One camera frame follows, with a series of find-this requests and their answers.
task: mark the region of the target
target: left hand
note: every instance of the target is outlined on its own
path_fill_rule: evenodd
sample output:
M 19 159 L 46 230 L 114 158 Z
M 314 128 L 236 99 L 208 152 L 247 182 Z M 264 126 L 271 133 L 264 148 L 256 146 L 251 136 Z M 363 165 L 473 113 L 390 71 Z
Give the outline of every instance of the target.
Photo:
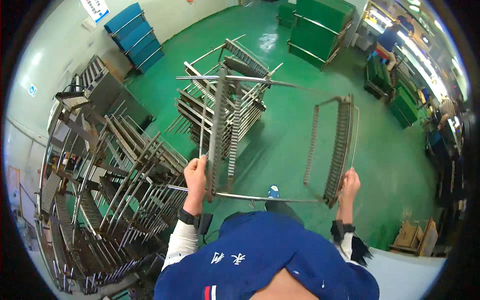
M 188 196 L 183 204 L 183 209 L 193 216 L 202 214 L 202 200 L 205 196 L 205 166 L 207 157 L 202 155 L 200 158 L 192 159 L 183 174 L 188 187 Z

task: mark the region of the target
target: worker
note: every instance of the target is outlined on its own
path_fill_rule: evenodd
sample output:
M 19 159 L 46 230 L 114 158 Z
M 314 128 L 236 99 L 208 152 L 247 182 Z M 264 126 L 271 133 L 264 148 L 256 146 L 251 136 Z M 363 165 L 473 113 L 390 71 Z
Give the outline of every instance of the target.
M 414 34 L 415 33 L 415 28 L 413 27 L 413 24 L 412 24 L 412 16 L 410 14 L 407 13 L 406 16 L 398 16 L 396 18 L 397 20 L 400 21 L 400 24 L 402 24 L 408 31 L 405 32 L 405 29 L 401 28 L 400 30 L 406 35 L 408 36 L 408 34 Z
M 170 236 L 155 300 L 379 299 L 375 278 L 350 259 L 352 207 L 360 187 L 353 168 L 339 198 L 336 219 L 347 229 L 336 246 L 287 215 L 260 211 L 228 217 L 218 239 L 197 251 L 191 224 L 202 213 L 206 162 L 202 156 L 185 168 L 188 196 Z M 279 196 L 272 185 L 268 197 Z
M 388 55 L 387 69 L 389 71 L 393 69 L 396 63 L 395 54 L 393 54 L 393 47 L 395 47 L 395 44 L 403 46 L 403 39 L 397 34 L 400 30 L 399 24 L 400 21 L 397 20 L 392 26 L 387 27 L 385 31 L 377 37 L 377 43 L 375 46 Z
M 438 130 L 442 129 L 445 126 L 445 123 L 448 119 L 451 119 L 456 116 L 456 102 L 450 98 L 443 98 L 442 103 L 438 107 L 440 112 L 440 121 L 438 122 Z

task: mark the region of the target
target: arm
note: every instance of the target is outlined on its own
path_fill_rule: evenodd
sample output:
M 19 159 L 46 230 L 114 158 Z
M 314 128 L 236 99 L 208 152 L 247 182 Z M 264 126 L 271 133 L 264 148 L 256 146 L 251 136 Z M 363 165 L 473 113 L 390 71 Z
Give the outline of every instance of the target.
M 202 214 L 202 200 L 205 195 L 205 165 L 206 156 L 195 158 L 188 163 L 184 170 L 185 181 L 187 181 L 188 195 L 183 204 L 183 209 L 193 215 Z M 165 262 L 162 267 L 178 263 L 185 256 L 197 251 L 198 236 L 197 229 L 193 225 L 187 225 L 178 220 L 173 233 L 170 235 L 168 250 Z
M 338 209 L 335 220 L 342 220 L 343 224 L 353 224 L 353 200 L 360 188 L 360 180 L 354 168 L 345 173 L 342 194 L 338 198 Z M 353 233 L 345 233 L 340 245 L 336 245 L 345 261 L 351 260 Z

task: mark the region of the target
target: blue cabinet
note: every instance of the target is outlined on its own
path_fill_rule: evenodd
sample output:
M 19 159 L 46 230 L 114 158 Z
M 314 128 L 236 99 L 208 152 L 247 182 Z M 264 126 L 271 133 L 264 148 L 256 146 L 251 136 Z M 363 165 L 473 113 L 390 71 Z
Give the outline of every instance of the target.
M 104 27 L 129 61 L 142 73 L 165 55 L 138 3 L 118 13 Z

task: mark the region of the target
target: white sleeve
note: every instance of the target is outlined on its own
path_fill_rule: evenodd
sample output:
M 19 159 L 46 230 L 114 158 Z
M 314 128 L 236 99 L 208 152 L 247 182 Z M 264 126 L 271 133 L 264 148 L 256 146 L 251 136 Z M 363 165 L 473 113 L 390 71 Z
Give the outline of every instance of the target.
M 338 249 L 338 251 L 340 252 L 340 255 L 343 257 L 343 259 L 346 262 L 357 264 L 356 262 L 351 260 L 352 238 L 353 238 L 353 232 L 345 233 L 343 240 L 340 242 L 340 245 L 336 244 L 335 247 Z
M 170 235 L 168 242 L 167 255 L 162 267 L 178 263 L 185 256 L 196 252 L 198 249 L 197 229 L 193 225 L 187 225 L 178 220 L 173 233 Z

